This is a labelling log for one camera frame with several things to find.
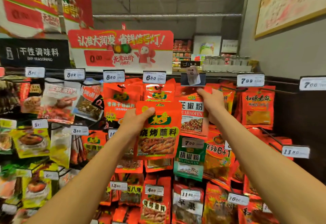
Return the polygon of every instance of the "green seasoning packet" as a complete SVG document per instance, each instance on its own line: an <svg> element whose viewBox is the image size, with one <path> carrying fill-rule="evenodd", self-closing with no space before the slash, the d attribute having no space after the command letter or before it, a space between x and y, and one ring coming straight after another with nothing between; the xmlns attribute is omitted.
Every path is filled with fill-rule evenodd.
<svg viewBox="0 0 326 224"><path fill-rule="evenodd" d="M202 181L206 143L202 139L180 136L173 173L177 176Z"/></svg>

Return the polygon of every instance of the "price tag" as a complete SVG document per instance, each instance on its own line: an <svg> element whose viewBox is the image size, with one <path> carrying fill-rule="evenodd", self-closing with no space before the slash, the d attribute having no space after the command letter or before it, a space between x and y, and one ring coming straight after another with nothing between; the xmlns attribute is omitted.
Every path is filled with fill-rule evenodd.
<svg viewBox="0 0 326 224"><path fill-rule="evenodd" d="M16 169L16 177L32 177L32 171L30 169Z"/></svg>
<svg viewBox="0 0 326 224"><path fill-rule="evenodd" d="M106 83L125 82L124 70L105 70L105 71L103 71L103 81Z"/></svg>
<svg viewBox="0 0 326 224"><path fill-rule="evenodd" d="M76 126L71 125L71 134L72 135L89 135L88 127L87 126Z"/></svg>
<svg viewBox="0 0 326 224"><path fill-rule="evenodd" d="M307 146L283 146L282 154L287 157L309 159L310 148Z"/></svg>
<svg viewBox="0 0 326 224"><path fill-rule="evenodd" d="M128 183L127 182L110 182L110 188L111 190L122 190L127 191L128 190Z"/></svg>
<svg viewBox="0 0 326 224"><path fill-rule="evenodd" d="M49 123L47 119L37 119L32 120L33 129L47 129L49 127Z"/></svg>
<svg viewBox="0 0 326 224"><path fill-rule="evenodd" d="M324 77L302 77L299 85L300 91L325 91L326 76Z"/></svg>
<svg viewBox="0 0 326 224"><path fill-rule="evenodd" d="M165 84L166 72L144 71L143 83Z"/></svg>
<svg viewBox="0 0 326 224"><path fill-rule="evenodd" d="M84 69L65 69L65 80L84 80Z"/></svg>
<svg viewBox="0 0 326 224"><path fill-rule="evenodd" d="M182 147L185 148L203 148L205 141L197 138L184 137L182 138Z"/></svg>
<svg viewBox="0 0 326 224"><path fill-rule="evenodd" d="M263 87L265 75L262 73L238 74L237 87Z"/></svg>
<svg viewBox="0 0 326 224"><path fill-rule="evenodd" d="M263 204L263 213L270 213L271 214L271 210L267 207L267 205L265 203Z"/></svg>
<svg viewBox="0 0 326 224"><path fill-rule="evenodd" d="M234 193L229 193L228 202L247 206L249 204L249 197L234 194Z"/></svg>
<svg viewBox="0 0 326 224"><path fill-rule="evenodd" d="M109 129L108 138L110 139L117 131L117 129Z"/></svg>
<svg viewBox="0 0 326 224"><path fill-rule="evenodd" d="M227 141L225 141L225 144L224 144L224 149L225 150L232 150L229 143Z"/></svg>
<svg viewBox="0 0 326 224"><path fill-rule="evenodd" d="M16 129L17 120L0 118L0 127L7 129Z"/></svg>
<svg viewBox="0 0 326 224"><path fill-rule="evenodd" d="M45 68L43 67L26 67L25 76L30 78L44 78Z"/></svg>
<svg viewBox="0 0 326 224"><path fill-rule="evenodd" d="M51 180L59 180L59 172L57 171L43 171L43 177Z"/></svg>
<svg viewBox="0 0 326 224"><path fill-rule="evenodd" d="M200 75L196 66L186 68L188 83L190 86L198 85L201 82Z"/></svg>
<svg viewBox="0 0 326 224"><path fill-rule="evenodd" d="M200 201L201 200L201 192L199 190L181 189L180 199Z"/></svg>
<svg viewBox="0 0 326 224"><path fill-rule="evenodd" d="M2 204L1 210L7 214L14 215L17 212L17 206L13 204Z"/></svg>
<svg viewBox="0 0 326 224"><path fill-rule="evenodd" d="M163 196L164 187L157 185L145 185L145 194Z"/></svg>

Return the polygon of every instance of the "framed poster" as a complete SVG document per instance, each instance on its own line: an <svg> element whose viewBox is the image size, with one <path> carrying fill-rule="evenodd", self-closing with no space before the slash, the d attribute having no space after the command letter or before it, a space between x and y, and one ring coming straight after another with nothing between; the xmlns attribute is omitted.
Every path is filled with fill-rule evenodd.
<svg viewBox="0 0 326 224"><path fill-rule="evenodd" d="M326 0L261 0L255 38L326 13Z"/></svg>
<svg viewBox="0 0 326 224"><path fill-rule="evenodd" d="M70 30L76 68L88 72L124 69L126 73L172 73L173 33L146 30Z"/></svg>

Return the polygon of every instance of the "gray wall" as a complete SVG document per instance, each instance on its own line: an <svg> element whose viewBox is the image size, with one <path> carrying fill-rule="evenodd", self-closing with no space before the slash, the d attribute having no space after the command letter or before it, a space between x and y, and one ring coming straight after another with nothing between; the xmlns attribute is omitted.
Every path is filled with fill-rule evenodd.
<svg viewBox="0 0 326 224"><path fill-rule="evenodd" d="M326 75L325 17L255 40L259 3L248 0L240 55L259 60L266 75L293 79Z"/></svg>

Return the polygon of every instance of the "promotional sign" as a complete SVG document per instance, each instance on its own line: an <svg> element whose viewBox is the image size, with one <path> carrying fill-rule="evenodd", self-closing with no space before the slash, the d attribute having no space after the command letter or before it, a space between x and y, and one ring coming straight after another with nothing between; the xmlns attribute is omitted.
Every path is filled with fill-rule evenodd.
<svg viewBox="0 0 326 224"><path fill-rule="evenodd" d="M0 39L0 63L4 67L70 68L68 40Z"/></svg>
<svg viewBox="0 0 326 224"><path fill-rule="evenodd" d="M90 72L124 69L126 73L172 73L173 33L147 30L70 30L77 68Z"/></svg>
<svg viewBox="0 0 326 224"><path fill-rule="evenodd" d="M62 9L67 33L94 27L91 0L62 0Z"/></svg>
<svg viewBox="0 0 326 224"><path fill-rule="evenodd" d="M56 0L0 0L2 37L35 37L61 32Z"/></svg>

